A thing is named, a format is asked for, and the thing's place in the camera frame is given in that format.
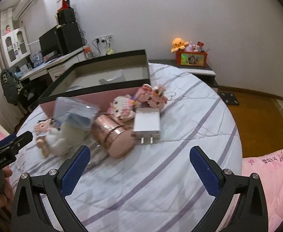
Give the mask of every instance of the black speaker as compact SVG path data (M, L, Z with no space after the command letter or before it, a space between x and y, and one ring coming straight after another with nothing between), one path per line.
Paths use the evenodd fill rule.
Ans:
M57 30L58 43L62 55L71 53L82 47L82 37L76 22L69 22Z
M57 13L57 17L59 25L76 21L73 9L63 9L59 13Z

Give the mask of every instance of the white plush toy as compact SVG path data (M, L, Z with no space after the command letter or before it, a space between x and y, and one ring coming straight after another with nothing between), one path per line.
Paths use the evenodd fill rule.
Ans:
M198 45L194 45L194 50L193 50L193 52L200 52L201 51L201 47L200 46L198 46Z
M61 125L61 130L50 128L46 133L49 150L55 155L67 154L72 146L80 144L89 131L73 127L67 122Z

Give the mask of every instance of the computer monitor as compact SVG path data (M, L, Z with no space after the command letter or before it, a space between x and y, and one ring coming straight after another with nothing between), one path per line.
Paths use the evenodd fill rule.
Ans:
M55 54L61 54L56 27L53 27L47 31L44 35L39 38L42 56L47 56L48 54L55 52Z

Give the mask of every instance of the white bedsheet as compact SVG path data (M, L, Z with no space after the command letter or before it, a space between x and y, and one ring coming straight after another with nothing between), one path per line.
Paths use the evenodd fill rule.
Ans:
M219 96L197 77L176 67L150 64L150 75L152 85L164 84L168 95L176 93L162 113L161 141L136 146L124 158L108 158L86 170L72 195L66 197L91 232L191 231L214 200L190 164L189 151L195 145L221 168L241 174L238 130ZM34 133L33 126L44 118L38 107L18 134L27 130ZM23 172L46 174L65 160L53 155L43 158L34 141L17 157L11 166L14 190ZM62 230L45 196L43 201L54 227Z

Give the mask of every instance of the white charger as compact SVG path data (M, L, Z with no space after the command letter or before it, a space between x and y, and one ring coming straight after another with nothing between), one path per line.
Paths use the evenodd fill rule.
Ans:
M134 118L133 132L141 139L141 144L145 138L153 143L153 139L160 139L160 110L158 108L145 107L137 108Z

